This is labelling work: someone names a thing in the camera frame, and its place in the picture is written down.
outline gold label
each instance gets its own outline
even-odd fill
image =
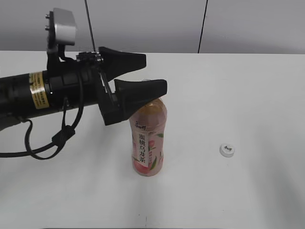
[[[33,102],[36,109],[49,107],[48,98],[44,89],[42,72],[30,73],[30,92],[32,93]]]

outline silver mounting plate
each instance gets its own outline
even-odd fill
[[[53,9],[55,42],[63,45],[74,45],[76,23],[72,11],[60,8]]]

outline gray wall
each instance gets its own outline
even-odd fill
[[[97,46],[132,52],[197,52],[205,0],[88,0]],[[73,11],[76,46],[91,51],[84,0],[1,0],[0,50],[45,50],[54,7]]]
[[[209,0],[201,52],[305,54],[305,0]]]
[[[197,52],[205,0],[88,0],[96,46]],[[0,50],[45,50],[44,15],[73,11],[76,46],[91,51],[84,0],[0,0]],[[209,0],[200,52],[304,53],[305,0]]]

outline black vertical line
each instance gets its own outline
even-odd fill
[[[87,0],[85,0],[85,6],[86,6],[86,11],[87,11],[87,18],[88,18],[88,23],[89,23],[89,30],[90,30],[90,36],[91,36],[91,42],[93,46],[93,51],[96,52],[95,50],[95,44],[94,44],[94,38],[93,38],[93,33],[92,33],[92,27],[91,27],[91,21],[90,21],[90,15],[89,15],[89,10],[88,10],[88,3]]]
[[[204,15],[203,15],[203,20],[202,20],[202,28],[201,28],[201,34],[200,34],[200,40],[199,40],[199,47],[198,47],[198,52],[197,53],[199,53],[199,51],[200,51],[202,35],[203,35],[203,27],[204,27],[205,15],[206,15],[206,9],[208,8],[208,1],[209,0],[206,0],[206,3],[205,3]]]

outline metal bracket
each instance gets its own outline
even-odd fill
[[[46,18],[49,20],[49,25],[45,26],[45,30],[49,32],[49,50],[54,49],[56,45],[75,44],[77,28],[72,11],[54,8]]]

